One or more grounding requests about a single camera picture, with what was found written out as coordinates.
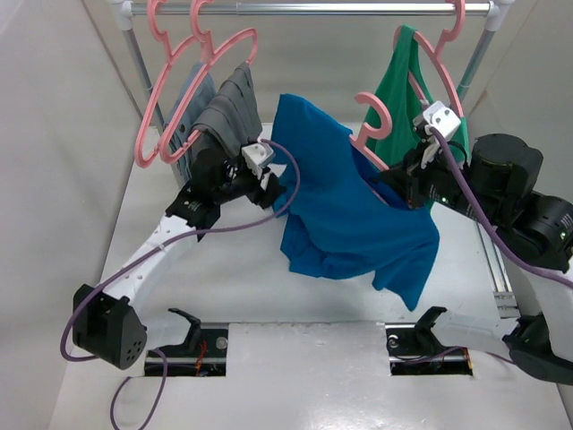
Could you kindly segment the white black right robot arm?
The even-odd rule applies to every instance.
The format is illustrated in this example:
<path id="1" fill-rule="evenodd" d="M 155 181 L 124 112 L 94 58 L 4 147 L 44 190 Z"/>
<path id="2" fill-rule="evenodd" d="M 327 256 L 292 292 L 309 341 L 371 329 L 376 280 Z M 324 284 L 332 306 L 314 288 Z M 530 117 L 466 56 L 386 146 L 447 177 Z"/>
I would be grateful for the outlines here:
<path id="1" fill-rule="evenodd" d="M 508 320 L 427 310 L 412 329 L 422 359 L 458 347 L 510 361 L 535 379 L 572 383 L 572 205 L 534 190 L 543 154 L 506 133 L 479 137 L 462 165 L 443 151 L 424 166 L 422 142 L 375 176 L 410 208 L 436 202 L 477 221 L 498 249 L 533 277 L 541 311 Z"/>

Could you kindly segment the blue t shirt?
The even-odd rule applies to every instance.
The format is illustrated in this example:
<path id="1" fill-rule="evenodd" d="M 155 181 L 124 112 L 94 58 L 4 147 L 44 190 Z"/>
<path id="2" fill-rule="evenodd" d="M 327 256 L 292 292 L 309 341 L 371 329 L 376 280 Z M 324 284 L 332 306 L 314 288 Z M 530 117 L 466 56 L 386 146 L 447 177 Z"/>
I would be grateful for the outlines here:
<path id="1" fill-rule="evenodd" d="M 351 131 L 308 100 L 278 99 L 271 140 L 290 152 L 280 177 L 290 202 L 280 245 L 291 272 L 347 280 L 372 273 L 372 286 L 416 309 L 440 245 L 430 212 L 410 210 L 350 144 Z"/>

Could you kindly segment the green tank top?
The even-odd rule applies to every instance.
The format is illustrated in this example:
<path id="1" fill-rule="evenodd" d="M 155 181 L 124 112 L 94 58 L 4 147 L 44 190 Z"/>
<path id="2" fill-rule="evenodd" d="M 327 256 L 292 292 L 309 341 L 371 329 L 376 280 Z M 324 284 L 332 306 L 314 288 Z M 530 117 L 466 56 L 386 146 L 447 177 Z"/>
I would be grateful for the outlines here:
<path id="1" fill-rule="evenodd" d="M 368 138 L 366 145 L 389 166 L 400 162 L 409 150 L 416 148 L 420 141 L 412 128 L 412 121 L 422 112 L 420 100 L 434 102 L 422 76 L 419 58 L 420 44 L 415 39 L 416 34 L 417 30 L 407 25 L 397 28 L 392 58 L 374 93 L 385 103 L 390 113 L 392 131 L 385 139 Z M 417 84 L 413 86 L 409 80 L 410 77 L 415 78 Z M 458 163 L 464 160 L 466 154 L 464 151 L 469 151 L 466 118 L 462 115 L 460 121 L 461 125 L 453 136 L 452 143 L 460 144 L 462 149 L 451 148 Z M 404 203 L 399 198 L 397 202 L 390 202 L 390 199 L 396 200 L 397 196 L 386 184 L 370 183 L 368 177 L 366 181 L 388 204 L 398 207 Z"/>

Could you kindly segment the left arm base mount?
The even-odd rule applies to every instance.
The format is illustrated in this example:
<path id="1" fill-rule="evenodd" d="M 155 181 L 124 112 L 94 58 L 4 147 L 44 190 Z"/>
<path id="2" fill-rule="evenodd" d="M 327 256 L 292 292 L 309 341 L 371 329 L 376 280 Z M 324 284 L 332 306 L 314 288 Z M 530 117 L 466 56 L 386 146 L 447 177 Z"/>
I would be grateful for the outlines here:
<path id="1" fill-rule="evenodd" d="M 219 377 L 227 371 L 229 325 L 202 322 L 178 308 L 144 321 L 146 376 Z"/>

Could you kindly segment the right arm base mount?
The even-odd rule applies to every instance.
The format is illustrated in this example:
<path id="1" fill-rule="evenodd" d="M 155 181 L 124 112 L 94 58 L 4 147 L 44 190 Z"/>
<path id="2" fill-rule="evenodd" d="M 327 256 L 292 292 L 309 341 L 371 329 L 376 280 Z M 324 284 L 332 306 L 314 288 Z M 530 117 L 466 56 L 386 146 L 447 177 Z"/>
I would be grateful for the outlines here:
<path id="1" fill-rule="evenodd" d="M 466 348 L 444 347 L 413 323 L 388 323 L 385 332 L 392 376 L 473 375 Z"/>

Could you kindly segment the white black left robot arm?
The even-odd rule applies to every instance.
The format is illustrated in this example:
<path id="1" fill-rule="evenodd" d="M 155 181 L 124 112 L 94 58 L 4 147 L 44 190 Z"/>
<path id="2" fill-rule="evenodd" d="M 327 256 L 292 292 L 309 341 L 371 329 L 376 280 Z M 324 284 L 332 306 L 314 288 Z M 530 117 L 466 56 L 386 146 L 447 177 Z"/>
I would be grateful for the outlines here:
<path id="1" fill-rule="evenodd" d="M 189 180 L 166 208 L 150 236 L 128 262 L 96 287 L 82 285 L 73 297 L 73 315 L 63 338 L 124 370 L 154 346 L 157 323 L 140 313 L 150 292 L 171 266 L 217 227 L 222 205 L 243 196 L 263 209 L 285 191 L 270 164 L 282 146 L 261 140 L 231 158 L 216 149 L 201 150 Z"/>

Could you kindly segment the pink hanger with green shirt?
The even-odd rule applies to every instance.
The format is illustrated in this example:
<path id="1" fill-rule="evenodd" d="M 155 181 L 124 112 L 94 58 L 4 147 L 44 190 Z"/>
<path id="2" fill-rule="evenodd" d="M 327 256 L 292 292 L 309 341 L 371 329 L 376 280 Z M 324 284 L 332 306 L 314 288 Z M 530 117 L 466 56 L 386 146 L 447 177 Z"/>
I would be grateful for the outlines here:
<path id="1" fill-rule="evenodd" d="M 449 97 L 450 108 L 457 114 L 458 117 L 463 117 L 464 110 L 462 108 L 456 87 L 454 86 L 454 83 L 445 64 L 441 60 L 441 56 L 445 45 L 456 40 L 461 30 L 463 29 L 466 19 L 466 1 L 454 0 L 449 1 L 449 3 L 454 5 L 456 20 L 454 26 L 451 29 L 444 29 L 441 32 L 436 46 L 433 46 L 419 30 L 414 31 L 413 40 L 416 41 L 418 46 L 428 56 L 432 65 L 434 66 L 435 71 L 439 75 L 440 80 Z"/>

